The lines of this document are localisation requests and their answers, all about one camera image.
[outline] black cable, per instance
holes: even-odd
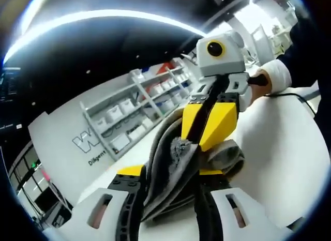
[[[311,112],[313,113],[314,117],[316,117],[316,112],[313,110],[313,108],[309,105],[308,101],[302,97],[301,95],[298,95],[296,93],[283,93],[283,94],[272,94],[272,95],[266,95],[266,97],[270,97],[270,98],[277,98],[277,97],[281,97],[281,96],[296,96],[300,99],[301,102],[304,102],[309,109],[311,110]]]

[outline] towel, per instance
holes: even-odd
[[[244,155],[233,140],[202,152],[198,144],[180,138],[183,109],[162,124],[146,164],[146,191],[142,221],[171,212],[194,200],[192,178],[199,169],[221,170],[225,175],[240,170]]]

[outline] slot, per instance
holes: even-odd
[[[237,206],[237,204],[234,201],[234,195],[233,194],[227,194],[226,197],[227,197],[227,199],[228,199],[228,201],[229,201],[229,203],[230,203],[230,205],[232,207],[232,210],[233,210],[233,213],[234,213],[234,215],[236,217],[238,226],[240,228],[246,227],[246,223],[245,223],[245,220],[243,218],[243,215],[240,212],[239,207]]]
[[[102,222],[104,212],[106,211],[112,196],[109,194],[104,194],[97,205],[93,208],[92,213],[87,221],[87,224],[94,229],[99,229]]]

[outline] storage bin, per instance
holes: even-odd
[[[106,130],[107,128],[107,121],[105,117],[102,117],[101,119],[99,119],[98,121],[95,122],[97,129],[99,130],[99,132],[103,132]]]
[[[179,104],[182,101],[182,97],[181,97],[180,93],[174,94],[171,99],[175,104]]]
[[[183,77],[182,77],[182,75],[181,74],[177,74],[177,75],[175,75],[176,76],[176,78],[177,78],[177,80],[179,81],[179,82],[183,82]]]
[[[124,114],[131,112],[134,109],[134,105],[131,102],[131,99],[126,99],[119,104],[120,109]]]
[[[149,91],[149,95],[150,96],[156,96],[158,94],[161,94],[163,92],[163,88],[161,87],[160,84],[156,84],[153,87],[151,87],[150,91]]]
[[[149,118],[143,119],[143,121],[141,123],[146,128],[149,128],[149,127],[151,127],[153,125],[153,121],[151,121]]]
[[[159,115],[156,113],[154,108],[152,108],[151,106],[145,107],[143,111],[146,114],[146,116],[152,121],[155,121],[159,117]]]
[[[106,113],[106,120],[108,123],[112,123],[116,121],[117,119],[121,118],[123,116],[123,113],[118,105],[115,105],[111,109],[109,109]]]
[[[170,87],[176,86],[176,83],[175,83],[174,79],[169,79],[168,83],[169,83]]]
[[[184,61],[183,61],[181,58],[179,58],[179,57],[174,57],[173,59],[171,59],[170,63],[171,63],[172,66],[174,66],[175,68],[178,67],[178,66],[182,66],[182,67],[185,66]]]
[[[160,108],[163,113],[166,113],[166,112],[170,111],[171,109],[173,109],[174,107],[175,107],[174,103],[172,102],[171,99],[169,99],[169,100],[163,102]]]
[[[139,133],[136,131],[136,130],[134,130],[134,131],[132,131],[132,132],[130,132],[129,133],[129,138],[132,140],[132,141],[134,141],[134,140],[136,140],[137,138],[139,138]]]
[[[110,143],[116,150],[120,151],[130,143],[130,140],[125,133],[121,133]]]
[[[138,133],[139,136],[141,136],[142,134],[145,133],[146,128],[143,125],[141,125],[141,126],[137,127],[135,131]]]
[[[145,76],[141,73],[140,69],[134,69],[130,71],[131,80],[134,82],[134,80],[138,82],[145,81]]]
[[[162,82],[161,86],[164,90],[170,89],[170,85],[168,81]]]

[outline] white wall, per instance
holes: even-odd
[[[127,85],[128,74],[109,80],[73,98],[50,114],[42,113],[28,127],[46,173],[72,205],[76,204],[81,192],[114,163],[89,129],[82,115],[80,101],[88,107]],[[91,148],[87,153],[72,141],[76,137]],[[100,154],[102,156],[98,162],[92,165],[88,163]]]
[[[264,10],[270,18],[277,18],[284,28],[291,27],[290,23],[286,20],[286,12],[274,0],[261,0],[257,5]]]
[[[242,38],[243,38],[243,40],[245,42],[245,45],[247,46],[247,48],[249,49],[249,51],[252,52],[252,53],[256,53],[252,36],[247,31],[247,29],[244,27],[244,25],[236,17],[230,19],[228,21],[228,24],[236,32],[238,32],[242,36]]]

